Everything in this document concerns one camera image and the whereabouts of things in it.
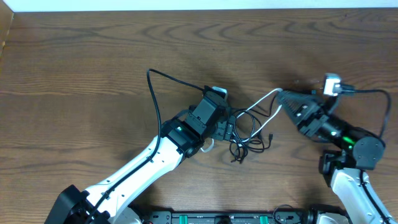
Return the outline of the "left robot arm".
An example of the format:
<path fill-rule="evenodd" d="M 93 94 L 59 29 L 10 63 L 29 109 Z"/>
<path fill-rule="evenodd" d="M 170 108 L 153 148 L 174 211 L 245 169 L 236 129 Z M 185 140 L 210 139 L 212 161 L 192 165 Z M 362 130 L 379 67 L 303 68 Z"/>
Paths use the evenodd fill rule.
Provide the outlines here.
<path fill-rule="evenodd" d="M 213 87 L 201 102 L 164 122 L 160 133 L 134 159 L 101 182 L 57 197 L 46 223 L 116 223 L 146 188 L 202 149 L 208 138 L 223 139 L 230 107 L 227 90 Z"/>

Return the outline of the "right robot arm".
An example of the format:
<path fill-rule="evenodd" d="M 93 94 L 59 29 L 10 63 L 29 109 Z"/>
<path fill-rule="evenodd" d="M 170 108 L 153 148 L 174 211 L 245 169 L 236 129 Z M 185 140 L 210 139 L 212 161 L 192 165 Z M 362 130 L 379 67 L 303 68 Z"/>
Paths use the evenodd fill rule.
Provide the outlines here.
<path fill-rule="evenodd" d="M 385 142 L 376 134 L 334 115 L 339 102 L 337 96 L 322 98 L 284 90 L 277 94 L 277 102 L 305 137 L 318 137 L 338 147 L 337 151 L 323 151 L 318 170 L 341 200 L 348 220 L 351 223 L 396 223 L 367 174 L 382 159 Z"/>

